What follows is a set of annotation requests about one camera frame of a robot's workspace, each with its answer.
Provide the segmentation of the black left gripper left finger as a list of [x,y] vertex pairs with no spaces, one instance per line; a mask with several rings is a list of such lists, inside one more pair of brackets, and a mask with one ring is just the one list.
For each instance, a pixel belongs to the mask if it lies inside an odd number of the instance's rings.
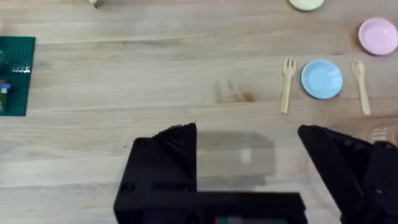
[[113,210],[118,223],[195,223],[189,208],[145,208],[151,193],[197,191],[197,126],[171,126],[134,140]]

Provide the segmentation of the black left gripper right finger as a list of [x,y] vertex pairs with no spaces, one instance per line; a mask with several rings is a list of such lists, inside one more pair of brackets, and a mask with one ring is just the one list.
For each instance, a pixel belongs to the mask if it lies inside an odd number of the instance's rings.
[[335,201],[341,223],[397,224],[397,146],[317,125],[298,136]]

